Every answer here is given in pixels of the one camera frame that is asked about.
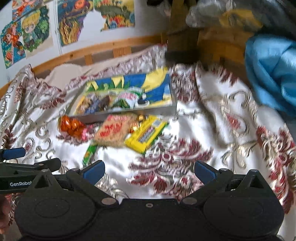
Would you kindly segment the person left hand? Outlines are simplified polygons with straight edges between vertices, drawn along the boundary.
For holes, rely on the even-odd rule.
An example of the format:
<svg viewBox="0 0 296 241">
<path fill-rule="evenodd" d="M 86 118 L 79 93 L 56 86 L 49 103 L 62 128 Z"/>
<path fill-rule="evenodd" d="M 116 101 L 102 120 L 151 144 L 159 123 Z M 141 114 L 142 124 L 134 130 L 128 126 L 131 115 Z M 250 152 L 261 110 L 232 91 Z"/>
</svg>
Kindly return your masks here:
<svg viewBox="0 0 296 241">
<path fill-rule="evenodd" d="M 9 201 L 6 199 L 5 196 L 1 195 L 0 198 L 0 228 L 1 228 L 1 235 L 5 233 L 5 231 L 9 228 L 9 213 L 11 211 L 11 205 Z"/>
</svg>

